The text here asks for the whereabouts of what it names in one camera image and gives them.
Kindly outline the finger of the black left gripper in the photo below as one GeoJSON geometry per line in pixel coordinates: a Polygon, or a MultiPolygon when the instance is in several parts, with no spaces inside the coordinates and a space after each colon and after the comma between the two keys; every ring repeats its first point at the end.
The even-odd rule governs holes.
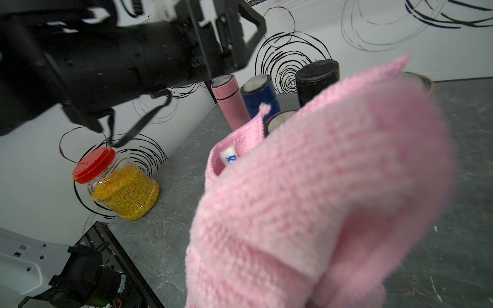
{"type": "Polygon", "coordinates": [[[213,3],[217,14],[216,29],[222,47],[220,67],[223,74],[234,73],[248,65],[267,32],[266,21],[246,1],[216,0],[213,3]],[[256,26],[256,32],[248,41],[244,39],[241,19],[256,26]]]}

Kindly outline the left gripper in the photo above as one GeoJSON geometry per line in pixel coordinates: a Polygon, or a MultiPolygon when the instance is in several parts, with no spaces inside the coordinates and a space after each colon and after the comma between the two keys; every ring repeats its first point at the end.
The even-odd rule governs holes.
{"type": "Polygon", "coordinates": [[[193,28],[199,3],[181,7],[177,21],[120,27],[113,1],[2,1],[1,133],[56,104],[100,133],[116,105],[210,80],[216,54],[193,28]]]}

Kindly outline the pink thermos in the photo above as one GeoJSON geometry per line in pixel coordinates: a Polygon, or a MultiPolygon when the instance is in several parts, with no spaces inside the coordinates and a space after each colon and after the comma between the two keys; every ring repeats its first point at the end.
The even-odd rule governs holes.
{"type": "Polygon", "coordinates": [[[213,81],[211,88],[232,131],[241,128],[251,120],[234,75],[219,76],[213,81]]]}

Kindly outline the blue thermos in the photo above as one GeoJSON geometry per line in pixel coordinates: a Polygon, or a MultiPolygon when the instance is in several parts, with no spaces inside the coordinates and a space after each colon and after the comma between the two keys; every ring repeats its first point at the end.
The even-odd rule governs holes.
{"type": "Polygon", "coordinates": [[[272,78],[268,74],[252,77],[241,87],[240,92],[252,119],[258,114],[262,103],[271,107],[269,113],[263,118],[263,123],[281,111],[272,78]]]}

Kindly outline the red thermos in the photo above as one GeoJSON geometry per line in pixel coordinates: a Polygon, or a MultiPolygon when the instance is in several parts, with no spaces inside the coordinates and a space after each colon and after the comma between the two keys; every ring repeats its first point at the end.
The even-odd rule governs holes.
{"type": "Polygon", "coordinates": [[[273,115],[265,124],[264,124],[264,136],[269,136],[272,132],[277,130],[283,123],[286,123],[289,119],[291,119],[296,113],[297,109],[284,110],[278,112],[273,115]]]}

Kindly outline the pink microfiber cloth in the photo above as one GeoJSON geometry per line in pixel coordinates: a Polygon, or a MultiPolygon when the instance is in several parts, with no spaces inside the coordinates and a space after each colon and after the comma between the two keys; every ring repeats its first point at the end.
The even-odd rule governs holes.
{"type": "Polygon", "coordinates": [[[450,203],[444,114],[401,77],[345,78],[264,136],[260,113],[210,152],[186,250],[188,307],[383,307],[385,280],[450,203]]]}

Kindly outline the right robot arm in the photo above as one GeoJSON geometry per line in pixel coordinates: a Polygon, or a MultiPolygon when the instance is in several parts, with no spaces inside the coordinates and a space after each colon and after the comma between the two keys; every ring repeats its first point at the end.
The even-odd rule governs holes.
{"type": "Polygon", "coordinates": [[[90,246],[49,243],[1,229],[1,285],[54,307],[106,307],[119,298],[125,274],[90,246]]]}

